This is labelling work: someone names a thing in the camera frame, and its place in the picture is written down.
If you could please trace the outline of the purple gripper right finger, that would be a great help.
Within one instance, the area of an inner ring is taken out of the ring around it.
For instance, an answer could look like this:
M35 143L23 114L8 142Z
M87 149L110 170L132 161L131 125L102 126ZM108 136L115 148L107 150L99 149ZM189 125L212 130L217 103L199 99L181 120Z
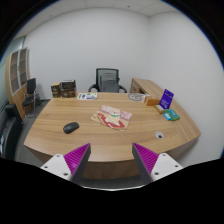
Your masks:
M137 143L132 144L132 154L144 183L151 183L182 169L167 153L157 154Z

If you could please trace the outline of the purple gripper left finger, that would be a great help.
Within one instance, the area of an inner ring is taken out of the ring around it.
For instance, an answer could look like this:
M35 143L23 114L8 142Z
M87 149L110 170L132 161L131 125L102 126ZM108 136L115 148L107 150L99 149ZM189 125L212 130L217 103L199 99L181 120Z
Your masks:
M41 168L70 182L79 183L90 154L91 144L87 143L65 155L54 155Z

